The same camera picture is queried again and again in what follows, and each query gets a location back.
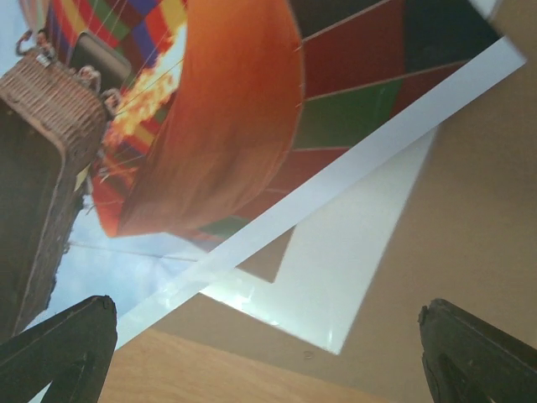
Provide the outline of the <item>balloon photo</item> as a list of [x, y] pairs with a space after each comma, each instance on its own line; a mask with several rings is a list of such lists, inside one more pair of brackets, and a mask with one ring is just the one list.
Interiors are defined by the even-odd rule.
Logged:
[[85, 197], [235, 264], [524, 64], [471, 1], [19, 1], [1, 79], [1, 336]]

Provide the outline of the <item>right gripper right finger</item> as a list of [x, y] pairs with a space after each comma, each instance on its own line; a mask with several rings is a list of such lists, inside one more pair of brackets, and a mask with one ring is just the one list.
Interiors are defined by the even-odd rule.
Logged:
[[434, 402], [536, 401], [535, 348], [441, 298], [418, 323]]

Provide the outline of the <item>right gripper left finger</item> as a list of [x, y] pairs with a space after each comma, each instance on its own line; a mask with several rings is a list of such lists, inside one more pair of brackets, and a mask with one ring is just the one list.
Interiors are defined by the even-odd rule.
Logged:
[[97, 402], [117, 343], [117, 308], [90, 296], [1, 344], [1, 401]]

